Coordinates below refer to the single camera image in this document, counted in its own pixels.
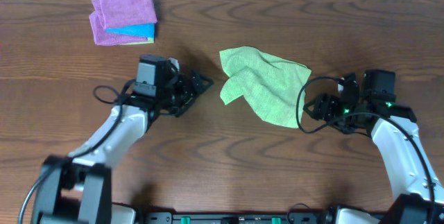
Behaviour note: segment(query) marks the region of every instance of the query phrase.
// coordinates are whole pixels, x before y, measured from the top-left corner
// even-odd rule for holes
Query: wood grain surface
[[[284,212],[299,202],[387,210],[391,188],[371,140],[305,135],[261,121],[243,98],[223,104],[219,51],[238,46],[301,62],[312,77],[395,71],[398,101],[416,113],[444,179],[444,0],[154,1],[155,44],[96,46],[90,0],[0,0],[0,223],[17,220],[46,156],[75,149],[108,117],[92,89],[120,88],[143,53],[175,57],[216,84],[130,149],[113,174],[116,202],[178,212]],[[307,100],[335,86],[319,82]]]

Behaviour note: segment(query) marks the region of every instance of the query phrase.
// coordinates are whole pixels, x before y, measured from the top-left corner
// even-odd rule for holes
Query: brown tabletop
[[[113,173],[115,202],[178,212],[285,212],[294,203],[387,210],[391,188],[370,139],[313,135],[263,122],[243,98],[224,106],[219,51],[254,46],[307,65],[312,77],[366,69],[397,75],[421,142],[444,178],[444,0],[155,0],[157,38],[96,46],[90,0],[0,0],[0,222],[12,223],[40,164],[81,145],[139,56],[175,57],[215,80],[179,119],[159,118]],[[319,82],[307,100],[336,85]],[[302,124],[321,124],[306,115]]]

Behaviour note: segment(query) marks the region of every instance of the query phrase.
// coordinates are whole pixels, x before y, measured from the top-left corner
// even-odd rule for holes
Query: blue cloth
[[[138,24],[119,28],[105,29],[108,33],[119,33],[140,37],[154,37],[154,24]]]

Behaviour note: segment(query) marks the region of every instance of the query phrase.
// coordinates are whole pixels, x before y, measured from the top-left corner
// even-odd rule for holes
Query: stack of folded towels
[[[91,0],[94,42],[101,46],[154,43],[153,0]]]

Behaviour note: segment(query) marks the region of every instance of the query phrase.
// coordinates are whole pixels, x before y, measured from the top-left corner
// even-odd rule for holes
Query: purple towel
[[[97,45],[112,46],[118,44],[127,44],[131,42],[147,41],[146,37],[105,32],[105,29],[103,29],[103,26],[100,24],[99,15],[97,11],[94,11],[89,16],[89,21],[91,22],[92,32],[94,34],[94,42]]]
[[[99,0],[99,2],[105,29],[157,23],[153,0]]]

